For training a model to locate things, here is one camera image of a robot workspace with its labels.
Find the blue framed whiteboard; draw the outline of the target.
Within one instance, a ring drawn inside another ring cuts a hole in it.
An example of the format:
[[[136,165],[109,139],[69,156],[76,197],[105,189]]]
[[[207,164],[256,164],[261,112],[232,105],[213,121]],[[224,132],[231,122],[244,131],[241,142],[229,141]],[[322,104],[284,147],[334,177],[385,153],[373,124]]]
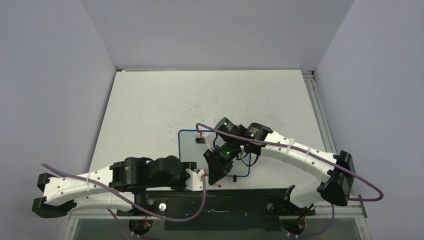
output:
[[[198,134],[195,129],[182,129],[178,132],[179,159],[182,162],[196,162],[199,169],[208,170],[208,164],[203,157],[203,153],[208,150],[206,143],[196,143]],[[251,168],[243,164],[240,160],[233,160],[233,167],[226,177],[237,176],[238,178],[248,177]]]

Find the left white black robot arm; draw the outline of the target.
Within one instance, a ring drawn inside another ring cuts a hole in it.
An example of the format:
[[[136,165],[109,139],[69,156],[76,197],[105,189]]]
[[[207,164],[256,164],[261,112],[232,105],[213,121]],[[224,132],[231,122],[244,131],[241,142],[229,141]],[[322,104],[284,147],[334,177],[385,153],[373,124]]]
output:
[[[85,209],[115,209],[132,211],[136,215],[154,216],[172,222],[187,222],[196,218],[206,202],[208,177],[204,170],[196,171],[195,162],[182,162],[176,156],[152,160],[128,157],[99,170],[73,175],[43,164],[50,173],[42,173],[37,187],[43,196],[35,198],[32,212],[44,219],[60,218]],[[149,203],[148,189],[169,187],[177,191],[201,191],[197,212],[187,218],[166,216],[167,203]]]

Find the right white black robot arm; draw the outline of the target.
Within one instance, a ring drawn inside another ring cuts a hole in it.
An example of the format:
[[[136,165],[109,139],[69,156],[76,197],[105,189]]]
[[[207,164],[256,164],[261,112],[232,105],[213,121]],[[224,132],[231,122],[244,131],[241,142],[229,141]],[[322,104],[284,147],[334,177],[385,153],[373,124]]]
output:
[[[210,185],[225,177],[232,170],[234,159],[242,153],[254,154],[282,161],[316,178],[307,184],[291,185],[286,190],[282,205],[287,213],[296,214],[302,208],[322,201],[347,206],[355,173],[350,153],[313,149],[260,123],[253,122],[244,127],[226,117],[217,123],[214,132],[224,143],[203,153]]]

